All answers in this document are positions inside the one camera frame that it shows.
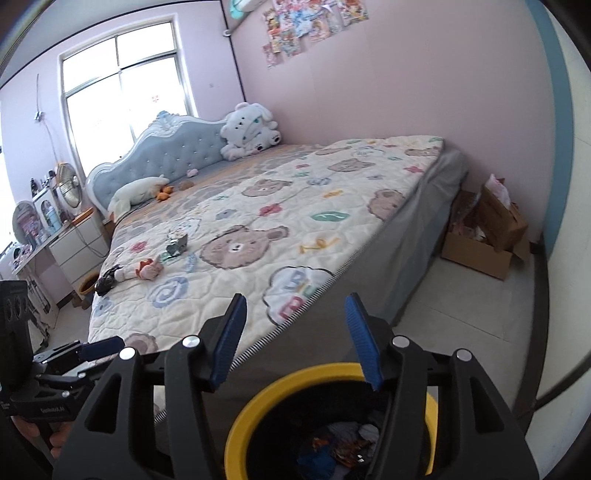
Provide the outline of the person left hand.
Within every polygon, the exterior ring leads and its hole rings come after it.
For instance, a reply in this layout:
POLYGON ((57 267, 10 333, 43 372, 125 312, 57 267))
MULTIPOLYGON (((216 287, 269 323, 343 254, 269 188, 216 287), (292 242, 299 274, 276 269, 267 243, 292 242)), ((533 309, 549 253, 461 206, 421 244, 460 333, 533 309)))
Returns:
POLYGON ((52 431, 48 444, 46 444, 42 439, 41 432, 36 424, 29 423, 18 416, 12 416, 11 420, 19 433, 31 444, 36 447, 41 445, 47 447, 53 459, 59 458, 73 426, 72 422, 58 424, 52 431))

